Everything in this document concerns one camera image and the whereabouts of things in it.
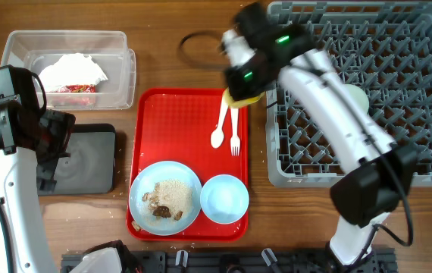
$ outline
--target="yellow sponge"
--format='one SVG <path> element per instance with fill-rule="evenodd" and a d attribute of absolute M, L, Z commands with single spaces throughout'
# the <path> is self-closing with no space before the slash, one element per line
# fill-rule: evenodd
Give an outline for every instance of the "yellow sponge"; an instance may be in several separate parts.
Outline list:
<path fill-rule="evenodd" d="M 249 98 L 249 99 L 244 99 L 244 100 L 240 100 L 240 101 L 235 101 L 231 95 L 230 95 L 230 90 L 228 88 L 226 88 L 226 90 L 224 90 L 223 92 L 223 98 L 224 101 L 231 107 L 231 108 L 242 108 L 245 107 L 247 105 L 251 105 L 252 103 L 257 102 L 258 100 L 260 100 L 260 98 L 265 94 L 265 92 L 263 92 L 262 94 L 260 94 L 259 96 L 253 97 L 253 98 Z"/>

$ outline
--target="white fork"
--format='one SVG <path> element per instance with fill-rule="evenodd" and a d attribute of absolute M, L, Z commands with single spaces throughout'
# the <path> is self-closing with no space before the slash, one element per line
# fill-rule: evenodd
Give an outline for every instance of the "white fork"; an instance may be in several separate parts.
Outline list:
<path fill-rule="evenodd" d="M 233 135 L 230 140 L 231 155 L 238 156 L 239 146 L 241 145 L 241 141 L 238 137 L 238 108 L 231 109 L 231 127 L 233 128 Z"/>

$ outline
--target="wooden table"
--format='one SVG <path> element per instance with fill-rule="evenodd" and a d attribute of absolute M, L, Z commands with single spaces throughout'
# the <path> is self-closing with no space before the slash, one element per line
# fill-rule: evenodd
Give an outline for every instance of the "wooden table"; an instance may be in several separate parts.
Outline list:
<path fill-rule="evenodd" d="M 185 2 L 128 0 L 117 4 L 98 1 L 85 4 L 33 4 L 17 0 L 13 5 L 0 0 L 0 61 L 8 34 L 13 30 L 121 30 L 137 57 L 136 101 L 154 86 L 224 87 L 222 74 L 191 69 L 176 56 L 180 39 L 195 30 L 223 32 L 232 16 L 248 2 L 187 0 Z M 207 61 L 224 59 L 214 54 L 216 41 L 198 40 L 188 45 L 195 56 Z M 265 153 L 265 110 L 262 103 L 249 107 L 249 229 L 234 243 L 147 243 L 131 237 L 125 227 L 128 178 L 130 176 L 136 104 L 125 111 L 76 112 L 78 123 L 107 122 L 117 129 L 117 174 L 113 192 L 92 196 L 40 197 L 42 216 L 56 264 L 61 254 L 85 250 L 111 240 L 122 239 L 133 250 L 178 249 L 203 251 L 208 248 L 292 249 L 323 247 L 332 237 L 338 214 L 327 189 L 279 189 L 268 182 Z M 385 233 L 376 244 L 396 248 L 401 272 L 432 272 L 432 188 L 414 188 L 410 203 L 415 223 L 415 244 L 404 249 Z M 387 226 L 406 236 L 402 208 L 387 220 Z"/>

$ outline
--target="blue bowl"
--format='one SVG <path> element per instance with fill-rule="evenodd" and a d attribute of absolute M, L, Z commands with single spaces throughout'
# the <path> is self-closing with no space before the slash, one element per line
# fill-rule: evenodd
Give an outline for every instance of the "blue bowl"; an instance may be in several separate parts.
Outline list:
<path fill-rule="evenodd" d="M 245 215 L 249 194 L 243 182 L 228 174 L 208 180 L 201 191 L 201 208 L 218 224 L 231 224 Z"/>
<path fill-rule="evenodd" d="M 157 219 L 147 208 L 147 202 L 142 201 L 142 196 L 152 192 L 158 182 L 170 179 L 184 182 L 193 190 L 193 208 L 189 213 L 183 214 L 179 221 L 172 218 Z M 194 171 L 178 162 L 158 162 L 143 169 L 137 175 L 130 188 L 128 206 L 133 220 L 144 231 L 159 236 L 168 236 L 185 230 L 194 222 L 201 211 L 200 194 L 201 181 Z"/>

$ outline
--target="gray plastic crate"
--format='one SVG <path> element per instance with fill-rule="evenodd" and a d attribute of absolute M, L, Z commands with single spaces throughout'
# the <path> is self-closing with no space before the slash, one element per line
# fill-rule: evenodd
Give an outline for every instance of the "gray plastic crate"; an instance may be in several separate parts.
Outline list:
<path fill-rule="evenodd" d="M 432 2 L 273 2 L 270 20 L 301 24 L 328 50 L 369 115 L 419 151 L 414 186 L 432 186 Z M 277 187 L 330 187 L 343 173 L 322 132 L 289 92 L 267 92 L 267 154 Z"/>

